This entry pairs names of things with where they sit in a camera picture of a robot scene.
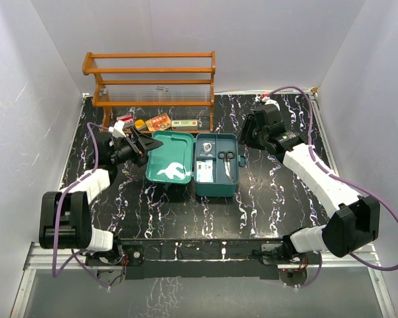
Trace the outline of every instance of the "cable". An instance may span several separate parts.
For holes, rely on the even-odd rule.
[[[121,258],[119,260],[117,260],[116,262],[114,262],[114,263],[110,263],[106,258],[104,259],[102,257],[99,257],[99,260],[100,260],[100,262],[105,263],[107,265],[117,265],[117,264],[119,264],[122,261],[123,258],[124,258],[124,255],[121,256]]]
[[[95,153],[94,167],[92,169],[92,173],[93,173],[97,170],[97,168],[99,166],[99,151],[98,151],[98,144],[97,144],[96,138],[94,136],[92,126],[99,127],[101,129],[107,129],[107,128],[97,125],[95,123],[87,123],[88,131],[90,133],[90,136],[92,136],[94,153]],[[56,269],[56,263],[57,263],[57,258],[58,258],[60,213],[62,211],[62,206],[63,206],[65,196],[73,187],[75,187],[77,184],[79,184],[82,180],[86,179],[88,176],[90,176],[90,175],[86,174],[86,175],[82,176],[80,179],[76,180],[75,182],[72,182],[60,196],[57,211],[56,211],[56,218],[54,220],[53,257],[52,257],[52,275],[53,275],[53,277],[58,277],[60,275],[60,273],[62,273],[65,266],[68,265],[69,261],[71,261],[71,259],[73,259],[73,258],[75,258],[76,261],[79,264],[81,264],[81,261],[78,259],[77,255],[82,253],[83,252],[82,250],[78,251],[77,253],[72,252],[72,255],[63,263],[63,265],[58,270]],[[90,271],[87,268],[85,268],[84,265],[82,265],[82,267],[90,273]]]
[[[128,266],[128,255],[124,255],[123,257],[124,257],[124,259],[123,259],[121,265],[122,265],[122,274],[125,277],[125,274],[127,273],[127,266]]]
[[[313,151],[313,149],[312,149],[312,148],[314,147],[314,145],[312,144],[311,132],[312,132],[312,122],[313,122],[313,120],[314,120],[314,114],[313,114],[313,112],[312,112],[312,105],[311,105],[311,101],[310,101],[308,95],[307,95],[301,88],[299,88],[299,87],[297,87],[297,86],[283,86],[283,87],[280,87],[280,88],[277,88],[277,89],[273,90],[271,93],[268,94],[268,96],[271,96],[272,94],[274,94],[274,93],[276,93],[276,92],[278,92],[278,91],[284,90],[284,89],[286,89],[286,88],[295,89],[295,90],[299,91],[299,92],[302,94],[302,96],[305,98],[305,101],[306,101],[306,103],[307,103],[307,105],[308,105],[308,109],[309,109],[309,111],[310,111],[310,122],[309,122],[309,124],[308,124],[308,151],[309,151],[309,153],[310,153],[310,157],[311,157],[312,160],[315,162],[315,164],[316,164],[325,174],[328,174],[329,171],[328,171],[327,169],[325,169],[319,162],[316,161],[316,156],[314,155],[314,151]],[[366,189],[366,188],[364,188],[364,187],[362,187],[362,186],[360,186],[360,185],[358,185],[358,184],[355,184],[355,183],[353,183],[353,182],[350,182],[350,181],[348,181],[348,180],[345,180],[345,179],[343,179],[343,178],[341,178],[341,177],[338,177],[338,176],[336,176],[336,175],[334,175],[334,174],[332,174],[332,173],[330,173],[329,176],[330,176],[332,179],[334,179],[334,180],[337,180],[337,181],[339,181],[339,182],[342,182],[343,184],[346,184],[346,185],[348,185],[348,186],[350,186],[350,187],[356,188],[356,189],[358,189],[358,190],[360,190],[360,191],[362,191],[362,192],[364,192],[364,193],[366,193],[366,194],[368,194],[368,195],[374,197],[376,200],[378,200],[378,202],[380,202],[380,204],[382,204],[382,205],[386,208],[386,210],[388,210],[388,212],[392,215],[392,217],[396,220],[396,222],[397,222],[397,224],[398,224],[398,214],[397,214],[397,213],[395,212],[395,210],[390,206],[390,204],[388,204],[388,202],[386,202],[386,201],[385,201],[384,199],[382,199],[380,196],[374,194],[372,191],[370,191],[370,190],[368,190],[368,189]],[[369,262],[366,262],[365,260],[362,260],[361,258],[359,258],[358,256],[356,256],[356,255],[353,254],[353,253],[350,253],[350,255],[351,255],[353,258],[355,258],[358,262],[360,262],[360,263],[362,263],[362,264],[364,264],[364,265],[366,265],[366,266],[368,266],[368,267],[370,267],[370,268],[373,268],[373,269],[375,269],[375,270],[381,270],[381,271],[384,271],[384,272],[390,272],[390,271],[393,271],[393,270],[398,270],[398,264],[396,264],[396,265],[394,265],[394,266],[390,266],[390,267],[377,266],[377,265],[374,265],[374,264],[370,264]]]
[[[75,260],[77,261],[78,265],[80,265],[87,272],[87,274],[89,274],[97,283],[102,285],[104,288],[107,288],[107,289],[111,288],[110,285],[101,281],[99,278],[97,278],[97,276],[95,274],[93,274],[91,271],[89,271],[87,266],[83,262],[81,262],[81,260],[77,256],[75,256]]]
[[[115,283],[117,281],[118,278],[124,277],[124,275],[118,275],[117,277],[115,277],[115,279],[112,281],[112,283],[109,284],[109,287],[112,287],[113,283]]]
[[[304,285],[301,285],[301,288],[303,287],[307,287],[309,285],[311,285],[318,277],[318,275],[320,275],[321,272],[321,267],[323,266],[323,257],[321,256],[320,252],[317,252],[318,255],[318,268],[317,268],[317,273],[311,278],[311,280],[309,280],[308,282],[306,282]]]
[[[307,267],[308,267],[308,255],[306,255],[305,257],[305,265],[304,267],[301,268],[301,270],[306,270]]]

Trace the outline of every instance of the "wooden shelf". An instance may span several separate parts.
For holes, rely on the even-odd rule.
[[[127,63],[124,60],[136,58],[164,58],[167,60],[170,58],[207,58],[210,63],[207,67],[127,67]],[[112,67],[109,67],[109,63],[105,63],[106,59],[111,60]],[[96,79],[93,106],[103,107],[102,126],[109,126],[113,107],[209,107],[210,130],[212,131],[214,120],[214,74],[216,71],[214,51],[205,53],[138,54],[93,54],[88,52],[82,65],[82,71],[84,75],[93,74]],[[103,74],[118,74],[118,78],[103,80]],[[121,79],[121,74],[134,74],[131,76],[136,74],[209,74],[209,78],[135,80]]]
[[[131,131],[124,131],[126,134],[131,134]],[[213,131],[208,130],[208,131],[173,131],[175,133],[189,133],[189,134],[200,134],[200,133],[212,133]],[[142,134],[153,134],[154,131],[140,131]]]

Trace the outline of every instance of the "metal frame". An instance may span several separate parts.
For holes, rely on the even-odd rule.
[[[77,120],[77,124],[75,126],[75,129],[74,129],[74,134],[72,134],[72,138],[71,138],[71,141],[70,141],[70,144],[69,144],[69,147],[68,147],[68,153],[66,154],[65,165],[64,165],[64,168],[62,169],[62,174],[60,175],[58,189],[60,189],[60,186],[62,185],[62,182],[64,180],[66,164],[68,163],[69,156],[71,155],[72,144],[74,143],[74,140],[75,140],[75,136],[76,136],[76,133],[77,133],[78,125],[80,124],[80,120],[81,120],[82,110],[84,109],[84,105],[86,104],[86,98],[87,97],[90,97],[89,93],[83,93],[82,94],[80,114],[78,115],[78,120]]]
[[[262,91],[248,91],[247,93],[252,94],[252,93],[262,93]],[[295,91],[280,91],[278,93],[282,94],[288,94],[288,93],[297,93]],[[320,130],[320,134],[322,137],[323,145],[326,150],[326,155],[329,160],[329,165],[330,167],[338,173],[336,169],[336,164],[334,162],[334,157],[332,154],[332,151],[330,149],[329,143],[327,141],[327,136],[326,132],[324,130],[324,125],[322,124],[321,116],[320,116],[320,111],[319,111],[319,106],[317,103],[317,100],[315,98],[315,94],[311,91],[308,91],[311,97],[311,102],[312,102],[312,107],[316,119],[316,124],[318,125],[318,128]],[[87,95],[83,94],[83,104],[85,102],[85,98]],[[183,240],[172,240],[174,242],[182,242]],[[11,313],[11,317],[23,317],[25,313],[25,309],[27,307],[27,303],[29,300],[29,296],[34,284],[34,277],[36,270],[51,270],[52,268],[52,250],[45,250],[40,247],[38,243],[32,243],[31,248],[29,251],[29,255],[27,256],[27,261],[25,263],[24,267],[24,274],[23,278],[21,281],[21,284],[19,286],[18,294],[15,299],[15,303],[13,306],[13,310]],[[373,264],[377,264],[380,266],[380,261],[379,257],[375,251],[374,245],[372,243],[364,246],[363,248],[359,249],[356,254],[363,258],[364,260],[371,262]],[[59,250],[59,255],[58,255],[58,263],[57,266],[60,267],[61,264],[71,255],[70,250]],[[82,262],[86,261],[86,258],[84,256],[80,256],[79,259]],[[357,262],[354,260],[351,256],[345,256],[343,258],[337,258],[333,254],[330,253],[322,253],[322,259],[323,259],[323,266],[324,268],[335,268],[335,267],[364,267],[365,265]],[[228,262],[229,260],[208,260],[210,262]],[[291,264],[283,264],[283,265],[278,265],[278,268],[296,268],[297,265],[291,265]],[[310,264],[308,265],[310,268],[316,268],[318,265],[316,264]],[[90,270],[116,270],[115,266],[88,266]],[[72,260],[69,262],[67,265],[66,269],[68,270],[81,270],[82,268],[78,266],[78,263],[75,260]],[[375,290],[375,294],[377,297],[377,300],[379,302],[379,306],[381,308],[381,312],[384,317],[396,317],[395,310],[392,305],[391,298],[389,296],[389,293],[387,291],[385,281],[383,279],[382,273],[377,270],[373,270],[371,268],[369,270],[369,276],[371,278],[371,281],[373,283],[373,288]]]

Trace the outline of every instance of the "purple cable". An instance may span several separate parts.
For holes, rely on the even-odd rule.
[[[105,128],[103,126],[100,126],[100,125],[97,125],[95,123],[87,123],[88,132],[90,133],[90,136],[92,137],[93,147],[94,147],[94,167],[92,169],[92,173],[93,173],[93,172],[95,172],[97,170],[97,168],[99,166],[99,150],[98,150],[98,143],[97,143],[96,138],[94,136],[92,126],[99,127],[101,129],[107,129],[107,128]],[[77,263],[83,269],[85,269],[96,281],[98,281],[99,284],[109,288],[109,286],[106,283],[102,282],[95,275],[93,275],[86,268],[86,266],[80,261],[80,259],[77,257],[77,255],[81,254],[82,252],[85,252],[83,250],[79,250],[76,253],[74,253],[74,250],[71,250],[72,251],[72,255],[63,263],[63,265],[58,270],[56,269],[56,263],[57,263],[57,258],[58,258],[58,241],[59,241],[59,235],[58,234],[59,234],[59,225],[60,225],[60,212],[62,211],[62,206],[63,206],[63,202],[64,202],[64,199],[65,199],[65,196],[73,187],[75,187],[77,184],[79,184],[81,181],[83,181],[84,179],[88,178],[89,176],[90,175],[87,174],[85,176],[82,176],[80,179],[76,180],[75,182],[72,182],[65,189],[65,191],[62,193],[62,195],[60,196],[60,199],[59,199],[59,202],[58,202],[57,211],[56,211],[56,218],[54,220],[52,275],[53,275],[53,277],[58,277],[60,275],[60,273],[62,273],[62,271],[65,268],[65,266],[68,265],[68,263],[71,261],[71,259],[75,258]]]
[[[313,146],[313,144],[312,144],[311,132],[312,132],[312,122],[313,122],[313,120],[314,120],[314,114],[313,114],[313,112],[312,112],[312,105],[311,105],[311,101],[310,101],[308,95],[307,95],[301,88],[299,88],[299,87],[296,87],[296,86],[283,86],[283,87],[280,87],[280,88],[275,89],[274,91],[272,91],[271,93],[269,93],[268,96],[271,96],[272,94],[274,94],[274,93],[276,93],[276,92],[278,92],[278,91],[281,91],[281,90],[283,90],[283,89],[286,89],[286,88],[291,88],[291,89],[295,89],[295,90],[299,91],[299,92],[302,94],[302,96],[305,98],[305,101],[306,101],[306,103],[307,103],[307,105],[308,105],[308,109],[309,109],[309,111],[310,111],[310,123],[309,123],[309,125],[308,125],[308,151],[309,151],[309,153],[310,153],[310,157],[311,157],[312,161],[314,161],[315,164],[316,164],[325,174],[328,174],[329,171],[328,171],[326,168],[324,168],[324,167],[321,165],[320,162],[317,162],[317,161],[316,161],[316,156],[314,155],[314,151],[313,151],[313,149],[312,149],[314,146]],[[331,173],[330,173],[329,176],[330,176],[332,179],[335,179],[335,180],[337,180],[337,181],[339,181],[339,182],[342,182],[343,184],[347,184],[347,185],[350,186],[350,187],[354,187],[354,188],[356,188],[356,189],[358,189],[358,190],[360,190],[360,191],[362,191],[362,192],[364,192],[364,193],[366,193],[366,194],[368,194],[368,195],[374,197],[376,200],[378,200],[378,202],[380,202],[380,204],[382,204],[382,205],[386,208],[386,210],[388,210],[388,212],[392,215],[392,217],[393,217],[393,218],[396,220],[396,222],[398,223],[398,214],[397,214],[397,213],[395,212],[395,210],[390,206],[390,204],[388,204],[388,202],[386,202],[386,201],[385,201],[384,199],[382,199],[380,196],[374,194],[372,191],[370,191],[370,190],[368,190],[368,189],[366,189],[366,188],[364,188],[364,187],[362,187],[362,186],[360,186],[360,185],[358,185],[358,184],[355,184],[355,183],[350,182],[350,181],[348,181],[348,180],[342,179],[341,177],[338,177],[338,176],[336,176],[336,175],[334,175],[334,174],[331,174]],[[394,266],[390,266],[390,267],[382,267],[382,266],[377,266],[377,265],[374,265],[374,264],[370,264],[369,262],[366,262],[365,260],[362,260],[361,258],[359,258],[358,256],[356,256],[356,255],[353,254],[353,253],[350,253],[350,255],[351,255],[353,258],[355,258],[358,262],[360,262],[360,263],[362,263],[362,264],[364,264],[364,265],[366,265],[366,266],[369,266],[370,268],[373,268],[373,269],[375,269],[375,270],[381,270],[381,271],[384,271],[384,272],[390,272],[390,271],[393,271],[393,270],[398,270],[398,264],[396,264],[396,265],[394,265]]]
[[[320,252],[317,252],[317,255],[318,255],[317,273],[314,275],[313,278],[311,278],[311,280],[309,282],[306,282],[304,285],[301,285],[301,288],[307,287],[307,286],[311,285],[312,283],[314,283],[314,281],[317,279],[318,275],[320,275],[321,267],[323,266],[323,257],[321,256]]]

